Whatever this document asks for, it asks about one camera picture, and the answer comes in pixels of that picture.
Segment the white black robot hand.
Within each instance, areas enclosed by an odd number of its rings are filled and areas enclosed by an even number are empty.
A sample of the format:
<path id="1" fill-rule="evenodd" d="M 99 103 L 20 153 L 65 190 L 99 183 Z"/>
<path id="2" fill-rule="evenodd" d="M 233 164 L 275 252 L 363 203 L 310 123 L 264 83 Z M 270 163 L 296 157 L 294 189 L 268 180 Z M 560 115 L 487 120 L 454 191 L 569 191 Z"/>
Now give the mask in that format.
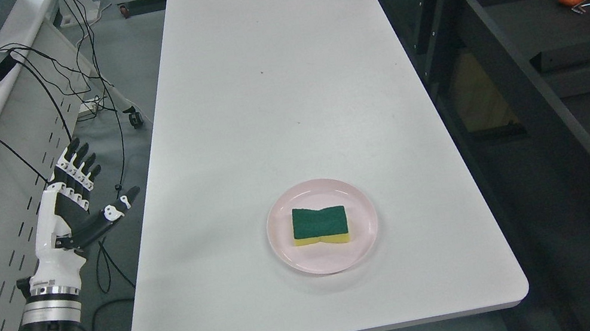
<path id="1" fill-rule="evenodd" d="M 79 292 L 85 249 L 118 224 L 140 194 L 134 186 L 104 207 L 91 210 L 91 193 L 101 171 L 88 143 L 74 138 L 56 164 L 38 208 L 36 272 L 17 282 L 25 298 Z"/>

